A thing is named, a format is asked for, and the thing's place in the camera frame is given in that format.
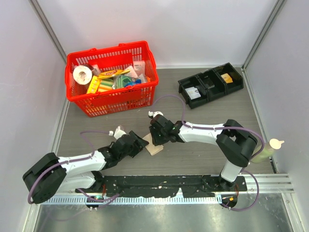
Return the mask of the beige leather card holder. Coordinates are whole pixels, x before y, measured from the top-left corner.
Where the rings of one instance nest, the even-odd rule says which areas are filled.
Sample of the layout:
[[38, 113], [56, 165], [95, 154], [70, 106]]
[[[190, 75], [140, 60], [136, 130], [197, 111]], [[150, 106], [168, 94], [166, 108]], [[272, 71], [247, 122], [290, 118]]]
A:
[[145, 147], [146, 150], [150, 153], [151, 156], [156, 155], [160, 151], [164, 149], [163, 145], [154, 145], [152, 141], [152, 136], [151, 134], [147, 134], [143, 137], [143, 140], [147, 141], [149, 144]]

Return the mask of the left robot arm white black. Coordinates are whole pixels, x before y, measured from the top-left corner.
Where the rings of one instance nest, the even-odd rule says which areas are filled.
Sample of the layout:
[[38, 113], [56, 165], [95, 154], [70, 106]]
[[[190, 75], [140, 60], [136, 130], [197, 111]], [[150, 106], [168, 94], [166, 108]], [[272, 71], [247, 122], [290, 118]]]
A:
[[44, 155], [23, 175], [29, 190], [28, 203], [40, 204], [58, 192], [86, 189], [99, 192], [103, 187], [101, 170], [114, 167], [123, 158], [135, 157], [149, 142], [136, 133], [116, 132], [116, 141], [90, 154], [75, 157], [57, 157], [51, 152]]

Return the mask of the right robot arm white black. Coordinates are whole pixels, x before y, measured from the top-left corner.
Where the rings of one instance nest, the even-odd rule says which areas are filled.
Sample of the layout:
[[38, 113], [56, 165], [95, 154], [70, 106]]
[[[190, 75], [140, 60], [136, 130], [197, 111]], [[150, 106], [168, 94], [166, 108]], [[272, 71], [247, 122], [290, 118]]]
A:
[[158, 114], [151, 116], [149, 130], [154, 145], [200, 142], [218, 146], [226, 157], [218, 178], [218, 185], [224, 191], [234, 188], [238, 174], [248, 166], [258, 143], [250, 130], [232, 119], [211, 126], [182, 121], [173, 123]]

